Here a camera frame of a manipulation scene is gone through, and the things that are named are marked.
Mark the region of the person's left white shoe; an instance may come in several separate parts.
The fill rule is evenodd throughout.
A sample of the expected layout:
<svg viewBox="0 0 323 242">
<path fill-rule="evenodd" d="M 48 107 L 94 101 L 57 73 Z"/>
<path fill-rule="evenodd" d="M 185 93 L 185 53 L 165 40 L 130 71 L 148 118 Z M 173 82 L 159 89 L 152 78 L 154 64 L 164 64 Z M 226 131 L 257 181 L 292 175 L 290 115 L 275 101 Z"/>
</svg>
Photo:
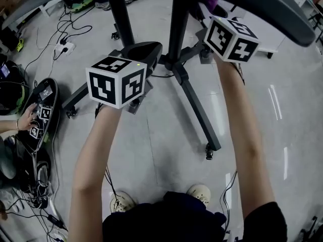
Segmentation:
<svg viewBox="0 0 323 242">
<path fill-rule="evenodd" d="M 111 213 L 126 212 L 136 206 L 134 200 L 125 192 L 117 191 L 111 198 Z"/>
</svg>

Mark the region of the white power strip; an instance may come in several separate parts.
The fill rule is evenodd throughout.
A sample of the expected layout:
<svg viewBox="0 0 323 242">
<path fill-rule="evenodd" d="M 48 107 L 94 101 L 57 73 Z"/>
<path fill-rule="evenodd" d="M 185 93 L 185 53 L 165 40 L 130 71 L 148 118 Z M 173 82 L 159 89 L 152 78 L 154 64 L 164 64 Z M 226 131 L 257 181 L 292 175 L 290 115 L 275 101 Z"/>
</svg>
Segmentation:
<svg viewBox="0 0 323 242">
<path fill-rule="evenodd" d="M 69 55 L 75 48 L 75 44 L 66 42 L 65 44 L 58 43 L 55 46 L 55 52 L 57 54 L 66 54 Z"/>
</svg>

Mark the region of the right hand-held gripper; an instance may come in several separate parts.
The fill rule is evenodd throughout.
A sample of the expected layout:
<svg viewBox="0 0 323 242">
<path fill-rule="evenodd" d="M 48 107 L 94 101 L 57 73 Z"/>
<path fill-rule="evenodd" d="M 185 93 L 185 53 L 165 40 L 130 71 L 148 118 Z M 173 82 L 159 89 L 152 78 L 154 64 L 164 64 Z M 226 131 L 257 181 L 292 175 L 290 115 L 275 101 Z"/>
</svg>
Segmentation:
<svg viewBox="0 0 323 242">
<path fill-rule="evenodd" d="M 231 63 L 246 63 L 257 52 L 260 41 L 245 24 L 227 19 L 228 12 L 220 5 L 205 18 L 200 6 L 195 7 L 194 18 L 202 25 L 202 42 L 220 59 Z"/>
</svg>

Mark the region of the black dome backpack with screen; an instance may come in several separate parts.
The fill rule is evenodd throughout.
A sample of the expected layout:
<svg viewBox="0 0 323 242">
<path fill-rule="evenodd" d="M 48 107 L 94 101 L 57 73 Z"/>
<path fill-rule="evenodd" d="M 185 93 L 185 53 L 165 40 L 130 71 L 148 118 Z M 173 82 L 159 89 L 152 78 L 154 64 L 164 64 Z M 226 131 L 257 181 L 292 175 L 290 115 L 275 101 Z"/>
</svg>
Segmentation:
<svg viewBox="0 0 323 242">
<path fill-rule="evenodd" d="M 27 100 L 29 86 L 20 67 L 12 61 L 0 67 L 0 115 L 11 115 L 20 112 Z"/>
</svg>

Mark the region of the person's right white shoe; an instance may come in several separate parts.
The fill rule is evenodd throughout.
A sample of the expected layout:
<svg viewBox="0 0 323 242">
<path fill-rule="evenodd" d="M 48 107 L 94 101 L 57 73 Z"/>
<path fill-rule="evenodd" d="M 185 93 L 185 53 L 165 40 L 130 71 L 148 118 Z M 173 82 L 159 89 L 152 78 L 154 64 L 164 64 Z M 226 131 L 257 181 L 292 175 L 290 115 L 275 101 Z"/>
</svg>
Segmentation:
<svg viewBox="0 0 323 242">
<path fill-rule="evenodd" d="M 211 191 L 203 184 L 192 185 L 188 189 L 187 194 L 200 200 L 206 207 L 211 200 Z"/>
</svg>

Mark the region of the person's left forearm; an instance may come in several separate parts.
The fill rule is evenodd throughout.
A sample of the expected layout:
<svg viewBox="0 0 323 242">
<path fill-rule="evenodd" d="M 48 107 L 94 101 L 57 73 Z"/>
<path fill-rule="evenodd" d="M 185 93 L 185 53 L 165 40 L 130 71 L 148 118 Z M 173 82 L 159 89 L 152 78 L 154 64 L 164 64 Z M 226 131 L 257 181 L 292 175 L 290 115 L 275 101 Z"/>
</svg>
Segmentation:
<svg viewBox="0 0 323 242">
<path fill-rule="evenodd" d="M 102 183 L 122 111 L 104 106 L 78 156 L 68 225 L 68 242 L 103 242 Z"/>
</svg>

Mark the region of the person's legs in dark trousers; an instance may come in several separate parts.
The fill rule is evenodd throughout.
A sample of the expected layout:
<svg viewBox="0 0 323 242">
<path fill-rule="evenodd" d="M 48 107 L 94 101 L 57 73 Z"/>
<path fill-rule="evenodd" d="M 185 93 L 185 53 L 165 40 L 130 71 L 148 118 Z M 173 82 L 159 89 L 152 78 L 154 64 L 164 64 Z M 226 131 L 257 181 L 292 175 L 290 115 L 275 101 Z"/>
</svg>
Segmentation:
<svg viewBox="0 0 323 242">
<path fill-rule="evenodd" d="M 103 242 L 222 242 L 225 221 L 224 214 L 208 211 L 189 194 L 166 192 L 159 202 L 109 215 Z"/>
</svg>

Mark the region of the person's white shoe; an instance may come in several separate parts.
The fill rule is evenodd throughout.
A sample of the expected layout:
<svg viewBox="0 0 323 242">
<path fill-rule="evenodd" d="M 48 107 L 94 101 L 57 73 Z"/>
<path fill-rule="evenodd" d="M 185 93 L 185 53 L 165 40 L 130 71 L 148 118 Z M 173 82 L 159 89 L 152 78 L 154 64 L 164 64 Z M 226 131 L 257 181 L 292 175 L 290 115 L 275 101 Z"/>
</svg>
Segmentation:
<svg viewBox="0 0 323 242">
<path fill-rule="evenodd" d="M 111 213 L 126 212 L 136 206 L 134 200 L 125 192 L 117 191 L 111 198 Z"/>
<path fill-rule="evenodd" d="M 211 191 L 203 184 L 192 185 L 188 189 L 187 194 L 200 200 L 206 207 L 211 200 Z"/>
</svg>

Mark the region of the person's right forearm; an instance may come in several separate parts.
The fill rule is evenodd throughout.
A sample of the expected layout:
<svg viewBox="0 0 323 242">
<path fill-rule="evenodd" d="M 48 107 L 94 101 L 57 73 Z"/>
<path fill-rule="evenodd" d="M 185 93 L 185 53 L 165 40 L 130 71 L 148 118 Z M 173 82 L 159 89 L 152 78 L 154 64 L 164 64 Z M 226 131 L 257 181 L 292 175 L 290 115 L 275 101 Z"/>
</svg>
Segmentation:
<svg viewBox="0 0 323 242">
<path fill-rule="evenodd" d="M 257 119 L 245 85 L 232 64 L 214 56 L 225 97 L 243 217 L 275 200 Z"/>
</svg>

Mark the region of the black open dome case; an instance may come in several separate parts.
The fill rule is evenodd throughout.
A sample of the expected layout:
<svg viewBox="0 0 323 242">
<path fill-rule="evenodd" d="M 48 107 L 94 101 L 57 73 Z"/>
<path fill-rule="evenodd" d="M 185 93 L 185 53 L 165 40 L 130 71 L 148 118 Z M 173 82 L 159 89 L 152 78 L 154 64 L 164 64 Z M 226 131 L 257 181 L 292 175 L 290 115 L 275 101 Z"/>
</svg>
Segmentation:
<svg viewBox="0 0 323 242">
<path fill-rule="evenodd" d="M 53 94 L 43 101 L 39 101 L 38 98 L 30 94 L 24 109 L 27 109 L 31 104 L 36 103 L 36 108 L 33 110 L 33 113 L 36 114 L 36 118 L 31 122 L 35 124 L 35 127 L 39 128 L 39 139 L 34 139 L 30 136 L 29 131 L 19 131 L 17 134 L 17 139 L 22 142 L 23 146 L 27 149 L 29 153 L 37 152 L 47 135 L 52 134 L 55 131 L 55 126 L 57 124 L 58 115 L 59 115 L 59 106 L 58 102 L 60 100 L 60 92 L 57 82 L 52 78 L 46 78 L 42 80 L 39 84 L 50 84 Z M 47 105 L 52 107 L 52 112 L 49 120 L 41 120 L 38 117 L 39 105 Z"/>
</svg>

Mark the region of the small black box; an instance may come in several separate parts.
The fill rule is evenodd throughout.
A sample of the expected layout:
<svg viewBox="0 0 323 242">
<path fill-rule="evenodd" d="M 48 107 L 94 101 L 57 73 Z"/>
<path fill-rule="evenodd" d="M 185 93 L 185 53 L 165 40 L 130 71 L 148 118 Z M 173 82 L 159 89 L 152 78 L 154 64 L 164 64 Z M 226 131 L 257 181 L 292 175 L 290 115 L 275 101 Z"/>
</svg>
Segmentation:
<svg viewBox="0 0 323 242">
<path fill-rule="evenodd" d="M 53 91 L 50 84 L 39 84 L 34 88 L 32 94 L 35 95 L 39 101 L 43 101 L 53 94 Z"/>
</svg>

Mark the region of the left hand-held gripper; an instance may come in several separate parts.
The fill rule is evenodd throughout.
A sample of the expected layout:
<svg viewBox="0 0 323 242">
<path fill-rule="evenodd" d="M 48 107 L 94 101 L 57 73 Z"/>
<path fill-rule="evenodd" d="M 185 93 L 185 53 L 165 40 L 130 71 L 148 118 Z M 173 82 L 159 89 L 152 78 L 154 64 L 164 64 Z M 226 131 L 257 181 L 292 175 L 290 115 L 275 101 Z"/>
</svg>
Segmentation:
<svg viewBox="0 0 323 242">
<path fill-rule="evenodd" d="M 148 76 L 163 51 L 159 42 L 141 42 L 113 50 L 86 68 L 89 96 L 115 109 L 135 114 L 152 89 Z"/>
</svg>

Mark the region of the black dome backpack green trim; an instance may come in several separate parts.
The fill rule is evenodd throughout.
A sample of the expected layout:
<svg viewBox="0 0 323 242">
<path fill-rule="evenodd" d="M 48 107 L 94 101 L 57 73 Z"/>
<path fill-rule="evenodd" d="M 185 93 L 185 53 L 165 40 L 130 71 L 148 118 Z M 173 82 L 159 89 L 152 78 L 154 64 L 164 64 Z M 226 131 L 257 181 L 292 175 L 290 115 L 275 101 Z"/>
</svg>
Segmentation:
<svg viewBox="0 0 323 242">
<path fill-rule="evenodd" d="M 69 7 L 70 11 L 72 13 L 78 13 L 89 6 L 93 5 L 94 0 L 82 0 L 82 1 L 74 1 L 72 2 L 72 5 Z"/>
</svg>

